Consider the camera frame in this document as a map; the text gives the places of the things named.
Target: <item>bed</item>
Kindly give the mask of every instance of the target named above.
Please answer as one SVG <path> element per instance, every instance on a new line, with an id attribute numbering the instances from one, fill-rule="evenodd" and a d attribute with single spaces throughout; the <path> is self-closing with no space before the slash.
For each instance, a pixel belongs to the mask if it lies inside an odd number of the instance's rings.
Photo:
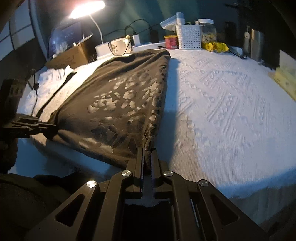
<path id="1" fill-rule="evenodd" d="M 252 59 L 205 50 L 170 50 L 168 89 L 155 147 L 159 158 L 185 179 L 207 179 L 274 240 L 296 215 L 295 102 Z M 47 121 L 107 59 L 81 66 L 41 115 Z M 34 114 L 63 81 L 42 82 Z M 30 114 L 35 94 L 19 112 Z M 109 178 L 119 169 L 87 157 L 42 134 L 42 151 Z M 272 225 L 278 223 L 277 229 Z"/>

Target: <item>glass jar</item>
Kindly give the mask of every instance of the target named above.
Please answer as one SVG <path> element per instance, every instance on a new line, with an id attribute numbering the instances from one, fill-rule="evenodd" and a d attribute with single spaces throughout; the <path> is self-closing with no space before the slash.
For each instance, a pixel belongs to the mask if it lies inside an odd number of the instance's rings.
<path id="1" fill-rule="evenodd" d="M 217 30 L 214 25 L 214 21 L 211 19 L 199 19 L 199 24 L 201 26 L 201 36 L 202 36 L 202 43 L 207 44 L 210 42 L 217 41 Z"/>

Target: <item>yellow packet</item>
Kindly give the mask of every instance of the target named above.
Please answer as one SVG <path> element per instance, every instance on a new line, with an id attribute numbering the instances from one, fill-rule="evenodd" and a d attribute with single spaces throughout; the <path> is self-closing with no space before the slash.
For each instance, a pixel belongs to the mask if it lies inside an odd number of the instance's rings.
<path id="1" fill-rule="evenodd" d="M 219 43 L 219 42 L 211 42 L 207 44 L 202 43 L 202 48 L 206 49 L 207 51 L 215 52 L 215 53 L 225 53 L 229 51 L 229 48 L 227 47 L 226 44 Z"/>

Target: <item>white jar lid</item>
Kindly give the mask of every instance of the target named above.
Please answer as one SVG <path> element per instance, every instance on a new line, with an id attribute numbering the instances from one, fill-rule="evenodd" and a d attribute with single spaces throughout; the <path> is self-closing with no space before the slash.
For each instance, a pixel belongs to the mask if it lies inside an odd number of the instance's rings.
<path id="1" fill-rule="evenodd" d="M 206 19 L 206 18 L 200 18 L 198 20 L 200 23 L 210 23 L 210 24 L 214 24 L 214 21 L 211 19 Z"/>

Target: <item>black strap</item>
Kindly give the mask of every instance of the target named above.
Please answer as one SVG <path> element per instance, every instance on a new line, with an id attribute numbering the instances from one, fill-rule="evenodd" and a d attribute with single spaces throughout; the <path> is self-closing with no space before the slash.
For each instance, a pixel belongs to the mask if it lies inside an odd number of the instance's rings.
<path id="1" fill-rule="evenodd" d="M 56 92 L 54 92 L 54 94 L 52 95 L 52 97 L 50 97 L 50 99 L 40 108 L 40 110 L 38 111 L 36 117 L 40 118 L 40 116 L 42 115 L 45 107 L 50 103 L 50 101 L 53 99 L 53 97 L 55 97 L 55 95 L 65 86 L 65 84 L 67 84 L 69 82 L 69 80 L 75 75 L 76 73 L 70 73 L 65 82 L 61 85 L 61 87 L 59 87 Z"/>

